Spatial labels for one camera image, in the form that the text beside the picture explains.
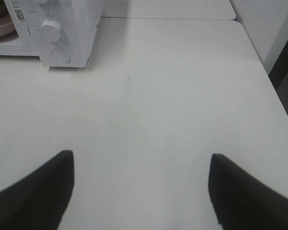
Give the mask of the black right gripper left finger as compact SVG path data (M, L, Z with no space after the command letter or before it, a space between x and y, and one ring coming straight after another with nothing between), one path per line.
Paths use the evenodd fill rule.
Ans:
M73 188L73 151L63 150L0 191L0 230L58 229Z

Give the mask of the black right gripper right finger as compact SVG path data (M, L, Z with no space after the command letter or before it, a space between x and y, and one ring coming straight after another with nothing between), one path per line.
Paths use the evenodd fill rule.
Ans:
M211 157L208 192L224 230L288 230L288 198L223 154Z

